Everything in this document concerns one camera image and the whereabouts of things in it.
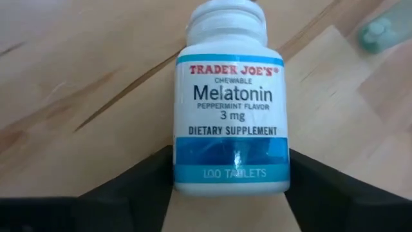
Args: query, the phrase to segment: wooden surface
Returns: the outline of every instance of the wooden surface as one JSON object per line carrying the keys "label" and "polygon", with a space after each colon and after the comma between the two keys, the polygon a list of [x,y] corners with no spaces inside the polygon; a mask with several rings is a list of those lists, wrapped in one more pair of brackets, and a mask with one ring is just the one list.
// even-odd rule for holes
{"label": "wooden surface", "polygon": [[[202,0],[0,2],[0,197],[81,195],[171,144],[174,58]],[[412,198],[412,42],[361,51],[396,0],[262,0],[291,148]],[[174,192],[164,231],[299,231],[284,196]]]}

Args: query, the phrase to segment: green object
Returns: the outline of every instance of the green object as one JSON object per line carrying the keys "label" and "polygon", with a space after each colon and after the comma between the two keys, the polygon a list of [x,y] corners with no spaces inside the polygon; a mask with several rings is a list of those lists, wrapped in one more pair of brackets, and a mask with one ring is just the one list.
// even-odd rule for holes
{"label": "green object", "polygon": [[402,0],[364,25],[358,33],[360,45],[380,53],[412,37],[412,0]]}

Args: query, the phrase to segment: supplement bottle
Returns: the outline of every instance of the supplement bottle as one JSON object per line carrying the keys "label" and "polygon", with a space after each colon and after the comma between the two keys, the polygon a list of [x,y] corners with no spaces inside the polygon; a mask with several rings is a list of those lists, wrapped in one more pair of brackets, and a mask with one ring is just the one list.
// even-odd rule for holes
{"label": "supplement bottle", "polygon": [[289,188],[284,63],[256,3],[212,0],[193,12],[176,62],[173,159],[175,188],[188,195]]}

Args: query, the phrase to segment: bottle label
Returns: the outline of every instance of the bottle label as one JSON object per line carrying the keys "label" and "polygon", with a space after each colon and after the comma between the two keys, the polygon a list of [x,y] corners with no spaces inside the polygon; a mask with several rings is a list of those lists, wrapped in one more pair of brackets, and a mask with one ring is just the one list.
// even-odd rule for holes
{"label": "bottle label", "polygon": [[289,180],[283,60],[184,55],[175,88],[176,182]]}

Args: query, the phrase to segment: white plastic bottle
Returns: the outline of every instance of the white plastic bottle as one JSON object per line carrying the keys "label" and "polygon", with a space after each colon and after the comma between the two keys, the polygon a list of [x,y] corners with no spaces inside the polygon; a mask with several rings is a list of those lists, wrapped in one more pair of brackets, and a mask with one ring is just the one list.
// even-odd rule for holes
{"label": "white plastic bottle", "polygon": [[252,1],[212,0],[192,14],[176,62],[174,178],[200,196],[289,188],[284,64]]}

